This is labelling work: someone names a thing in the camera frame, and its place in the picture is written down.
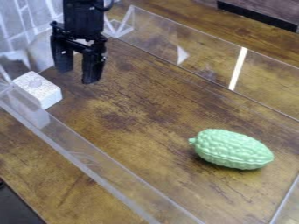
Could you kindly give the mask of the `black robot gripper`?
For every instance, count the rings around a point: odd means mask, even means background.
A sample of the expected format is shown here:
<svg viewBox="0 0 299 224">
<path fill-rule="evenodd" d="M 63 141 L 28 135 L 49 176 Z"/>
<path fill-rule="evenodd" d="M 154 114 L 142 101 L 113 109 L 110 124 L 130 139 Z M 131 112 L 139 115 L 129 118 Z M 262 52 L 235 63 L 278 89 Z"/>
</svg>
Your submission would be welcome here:
<svg viewBox="0 0 299 224">
<path fill-rule="evenodd" d="M 51 22 L 51 54 L 55 68 L 61 73 L 74 69 L 75 40 L 85 39 L 103 46 L 107 38 L 105 31 L 105 13 L 109 11 L 106 0 L 63 0 L 63 22 Z M 83 52 L 82 83 L 101 80 L 107 57 L 103 53 L 87 49 Z"/>
</svg>

